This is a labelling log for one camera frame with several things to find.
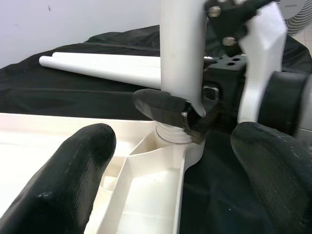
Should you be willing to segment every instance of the white vertical pole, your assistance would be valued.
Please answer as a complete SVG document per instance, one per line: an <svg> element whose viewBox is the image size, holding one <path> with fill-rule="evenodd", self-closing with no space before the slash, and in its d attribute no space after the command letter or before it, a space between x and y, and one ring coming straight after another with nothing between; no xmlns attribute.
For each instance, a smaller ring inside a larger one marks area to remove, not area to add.
<svg viewBox="0 0 312 234"><path fill-rule="evenodd" d="M161 90L191 101L201 116L206 0L161 0Z"/></svg>

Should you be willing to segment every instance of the fan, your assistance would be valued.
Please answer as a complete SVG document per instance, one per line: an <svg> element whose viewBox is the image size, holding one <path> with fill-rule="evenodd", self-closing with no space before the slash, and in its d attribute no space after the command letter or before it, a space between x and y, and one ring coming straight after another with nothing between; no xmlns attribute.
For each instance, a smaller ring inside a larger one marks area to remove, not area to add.
<svg viewBox="0 0 312 234"><path fill-rule="evenodd" d="M312 21L312 0L276 0L281 9L288 34L294 36Z"/></svg>

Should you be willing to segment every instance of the bolt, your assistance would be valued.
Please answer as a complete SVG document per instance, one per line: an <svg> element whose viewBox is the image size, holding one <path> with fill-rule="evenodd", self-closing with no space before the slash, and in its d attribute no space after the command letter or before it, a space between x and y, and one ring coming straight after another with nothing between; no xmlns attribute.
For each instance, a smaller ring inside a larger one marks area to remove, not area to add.
<svg viewBox="0 0 312 234"><path fill-rule="evenodd" d="M218 17L221 14L221 8L219 6L210 7L208 10L208 15L210 17Z"/></svg>
<svg viewBox="0 0 312 234"><path fill-rule="evenodd" d="M233 37L226 37L222 40L222 43L225 46L234 46L237 44L237 41Z"/></svg>

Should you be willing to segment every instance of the white tube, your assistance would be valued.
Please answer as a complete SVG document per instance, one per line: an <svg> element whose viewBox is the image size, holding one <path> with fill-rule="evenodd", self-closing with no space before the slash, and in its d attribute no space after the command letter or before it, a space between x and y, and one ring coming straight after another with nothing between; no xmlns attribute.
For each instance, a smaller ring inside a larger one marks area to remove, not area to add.
<svg viewBox="0 0 312 234"><path fill-rule="evenodd" d="M206 0L161 0L161 90L189 100L205 115L201 102L207 16Z"/></svg>
<svg viewBox="0 0 312 234"><path fill-rule="evenodd" d="M70 58L54 58L41 56L39 63L44 67L60 69L88 76L105 78L144 87L160 89L160 68L126 64L116 61L105 62L101 60L89 61Z"/></svg>
<svg viewBox="0 0 312 234"><path fill-rule="evenodd" d="M133 55L107 55L107 54L85 54L85 53L63 53L54 52L54 58L68 58L68 59L85 59L85 60L101 60L102 62L126 62L129 64L146 65L153 67L160 67L160 57L151 56L133 56Z"/></svg>

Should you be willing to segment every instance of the black cloth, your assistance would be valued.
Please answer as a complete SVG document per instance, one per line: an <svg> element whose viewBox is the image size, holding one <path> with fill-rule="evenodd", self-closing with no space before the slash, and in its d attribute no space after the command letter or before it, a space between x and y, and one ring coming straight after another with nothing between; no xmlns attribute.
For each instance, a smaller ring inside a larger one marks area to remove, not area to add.
<svg viewBox="0 0 312 234"><path fill-rule="evenodd" d="M0 70L0 112L148 120L132 103L132 93L143 87L41 67L39 57L53 52L159 56L159 26L97 35ZM224 54L209 24L205 53ZM312 71L308 50L290 37L283 66ZM202 159L185 173L180 233L275 233L235 158L229 134L212 131Z"/></svg>

